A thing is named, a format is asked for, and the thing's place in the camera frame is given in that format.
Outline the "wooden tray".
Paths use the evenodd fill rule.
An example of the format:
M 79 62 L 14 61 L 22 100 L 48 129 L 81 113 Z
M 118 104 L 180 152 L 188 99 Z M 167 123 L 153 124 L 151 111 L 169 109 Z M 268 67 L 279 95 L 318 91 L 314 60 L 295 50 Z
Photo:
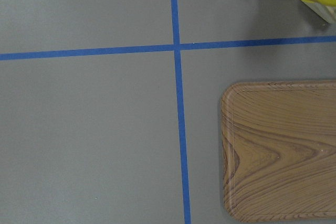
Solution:
M 232 218 L 335 218 L 334 80 L 239 82 L 223 93 L 221 111 Z

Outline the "wooden mug rack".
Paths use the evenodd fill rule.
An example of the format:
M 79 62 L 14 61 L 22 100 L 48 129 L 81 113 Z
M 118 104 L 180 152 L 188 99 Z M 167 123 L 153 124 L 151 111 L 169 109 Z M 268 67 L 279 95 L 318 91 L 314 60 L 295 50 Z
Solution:
M 306 6 L 312 9 L 318 16 L 329 24 L 335 24 L 335 7 L 325 6 L 320 3 L 310 3 L 301 0 Z

